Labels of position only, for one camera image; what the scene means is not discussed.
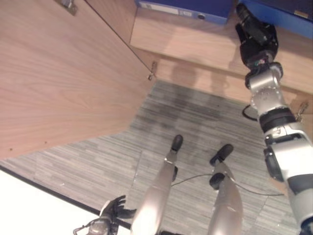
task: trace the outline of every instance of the cabinet hinge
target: cabinet hinge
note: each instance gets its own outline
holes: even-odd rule
[[[74,4],[74,0],[54,0],[60,6],[65,8],[71,15],[75,16],[77,12],[77,6]]]
[[[308,108],[309,106],[309,103],[308,102],[303,102],[301,105],[300,105],[300,108],[299,108],[299,111],[297,112],[297,115],[295,117],[295,119],[299,122],[302,121],[302,114],[304,113],[304,111]]]
[[[153,61],[152,65],[151,65],[151,69],[150,69],[150,74],[148,76],[148,80],[151,81],[153,76],[156,75],[156,71],[157,71],[157,62]]]

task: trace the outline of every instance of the white wall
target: white wall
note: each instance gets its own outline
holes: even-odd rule
[[[71,235],[73,229],[97,218],[1,170],[0,185],[1,235]],[[129,233],[119,228],[118,234]]]

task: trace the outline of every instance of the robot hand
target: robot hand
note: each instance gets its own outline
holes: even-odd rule
[[[260,22],[242,3],[237,5],[236,10],[241,20],[236,25],[236,31],[244,65],[253,70],[259,65],[273,62],[278,51],[275,27]]]
[[[120,218],[133,218],[136,210],[124,209],[124,204],[126,202],[125,198],[126,196],[123,195],[112,201],[108,201],[103,206],[99,218],[90,221],[85,226],[75,229],[73,234],[77,235],[77,232],[84,228],[89,228],[87,235],[116,235],[119,225],[130,229],[131,225],[120,220]]]

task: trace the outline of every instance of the robot forearm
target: robot forearm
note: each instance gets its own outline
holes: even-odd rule
[[[280,64],[269,63],[257,73],[250,73],[246,84],[265,133],[268,171],[271,177],[286,183],[298,225],[312,234],[313,144],[284,101],[279,87],[281,76]]]

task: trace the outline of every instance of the cable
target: cable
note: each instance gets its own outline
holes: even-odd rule
[[[179,181],[179,182],[177,182],[177,183],[175,183],[175,184],[172,184],[172,187],[174,187],[174,186],[176,186],[176,185],[180,185],[180,184],[182,184],[182,183],[184,183],[184,182],[186,182],[186,181],[188,181],[188,180],[191,180],[191,179],[194,179],[194,178],[198,178],[198,177],[201,177],[201,176],[207,176],[207,175],[208,175],[208,176],[212,176],[212,174],[195,175],[195,176],[193,176],[193,177],[189,177],[189,178],[184,179],[184,180],[182,180],[182,181]],[[240,188],[242,188],[242,189],[244,189],[244,190],[246,190],[246,191],[248,191],[248,192],[257,194],[257,195],[262,195],[262,196],[284,196],[284,194],[282,194],[282,193],[279,193],[279,194],[267,194],[267,193],[254,192],[254,191],[251,191],[251,190],[249,190],[249,189],[247,189],[247,188],[241,186],[241,185],[238,184],[233,178],[231,178],[231,177],[229,177],[229,178],[230,178],[231,181],[234,182],[234,184],[237,185],[238,187],[240,187]]]
[[[241,112],[241,114],[245,117],[245,118],[247,118],[247,119],[249,119],[249,120],[251,120],[251,121],[258,121],[258,119],[256,119],[256,118],[253,118],[253,117],[250,117],[249,115],[247,115],[246,114],[246,110],[250,107],[251,105],[247,105],[247,106],[245,106],[245,108],[242,110],[242,112]]]
[[[192,179],[194,179],[194,178],[201,177],[201,176],[206,176],[206,175],[212,176],[212,174],[195,175],[195,176],[193,176],[193,177],[190,177],[190,178],[184,179],[184,180],[182,180],[182,181],[179,181],[178,183],[172,184],[172,187],[174,187],[174,186],[176,186],[176,185],[180,185],[180,184],[182,184],[182,183],[184,183],[184,182],[186,182],[186,181],[188,181],[188,180],[192,180]]]

